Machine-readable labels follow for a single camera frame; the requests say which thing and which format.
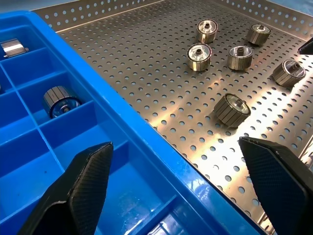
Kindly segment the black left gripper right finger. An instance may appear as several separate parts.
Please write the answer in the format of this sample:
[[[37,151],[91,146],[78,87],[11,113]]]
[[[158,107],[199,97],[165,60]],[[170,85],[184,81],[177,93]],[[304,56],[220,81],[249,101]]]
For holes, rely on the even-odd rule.
[[[266,215],[278,235],[313,235],[313,172],[287,147],[240,137],[239,146]]]

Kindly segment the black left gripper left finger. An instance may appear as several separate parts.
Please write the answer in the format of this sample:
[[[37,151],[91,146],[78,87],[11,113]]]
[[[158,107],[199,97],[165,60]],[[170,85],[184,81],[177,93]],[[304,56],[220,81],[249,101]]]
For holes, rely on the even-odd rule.
[[[94,235],[105,202],[113,143],[76,154],[47,188],[18,235]]]

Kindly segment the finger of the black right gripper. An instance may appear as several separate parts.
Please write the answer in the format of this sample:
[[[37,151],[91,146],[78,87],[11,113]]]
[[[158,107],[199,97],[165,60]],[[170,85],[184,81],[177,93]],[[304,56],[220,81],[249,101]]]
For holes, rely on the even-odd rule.
[[[298,49],[298,54],[313,55],[313,37]]]

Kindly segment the blue plastic compartment bin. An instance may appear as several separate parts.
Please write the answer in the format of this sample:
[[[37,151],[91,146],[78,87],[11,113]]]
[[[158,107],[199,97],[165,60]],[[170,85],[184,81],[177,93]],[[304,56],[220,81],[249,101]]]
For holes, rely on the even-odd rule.
[[[152,129],[38,15],[0,14],[0,235],[17,235],[76,154],[113,143],[94,235],[264,235]],[[50,119],[45,92],[72,90],[79,107]]]

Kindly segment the perforated metal tray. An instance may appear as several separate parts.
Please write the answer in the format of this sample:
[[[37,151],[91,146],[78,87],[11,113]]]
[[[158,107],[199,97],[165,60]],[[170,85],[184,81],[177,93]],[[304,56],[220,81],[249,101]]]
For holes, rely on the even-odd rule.
[[[304,8],[313,8],[305,1]],[[79,0],[35,11],[161,136],[267,233],[274,229],[249,181],[238,139],[278,142],[310,162],[313,141],[313,56],[298,48],[313,37],[313,10],[304,14],[272,0]],[[197,24],[218,24],[211,64],[188,67]],[[246,41],[251,25],[271,34],[262,46]],[[227,66],[228,51],[253,50],[243,71]],[[306,76],[291,88],[272,73],[299,62]],[[251,110],[238,127],[223,124],[215,104],[237,95]]]

